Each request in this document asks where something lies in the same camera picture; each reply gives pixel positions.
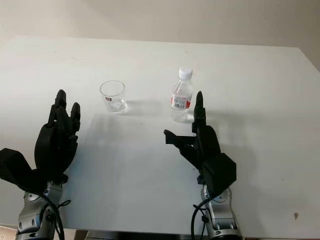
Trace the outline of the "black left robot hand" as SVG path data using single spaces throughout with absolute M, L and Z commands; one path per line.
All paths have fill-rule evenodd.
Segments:
M 51 106 L 48 121 L 39 132 L 34 160 L 37 170 L 47 181 L 65 184 L 65 174 L 71 165 L 78 147 L 76 133 L 81 125 L 81 107 L 75 102 L 70 114 L 66 111 L 66 92 L 60 89 Z

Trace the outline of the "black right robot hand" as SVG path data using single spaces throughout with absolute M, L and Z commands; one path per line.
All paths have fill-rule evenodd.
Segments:
M 181 136 L 165 129 L 165 143 L 175 146 L 180 154 L 201 174 L 206 161 L 221 153 L 215 130 L 207 124 L 203 94 L 199 91 L 193 111 L 191 131 L 195 136 Z

